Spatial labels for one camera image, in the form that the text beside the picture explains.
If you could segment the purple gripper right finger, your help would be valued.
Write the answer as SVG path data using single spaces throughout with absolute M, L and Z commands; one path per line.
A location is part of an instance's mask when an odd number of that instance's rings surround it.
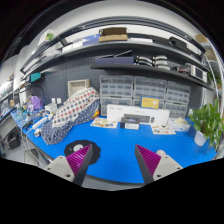
M 163 150 L 153 152 L 143 146 L 135 145 L 135 157 L 145 184 L 150 184 L 182 169 L 182 166 Z

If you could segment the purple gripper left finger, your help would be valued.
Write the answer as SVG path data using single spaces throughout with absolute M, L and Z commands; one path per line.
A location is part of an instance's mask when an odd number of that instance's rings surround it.
M 45 167 L 45 170 L 81 186 L 92 156 L 92 145 L 87 145 L 67 157 L 58 156 Z

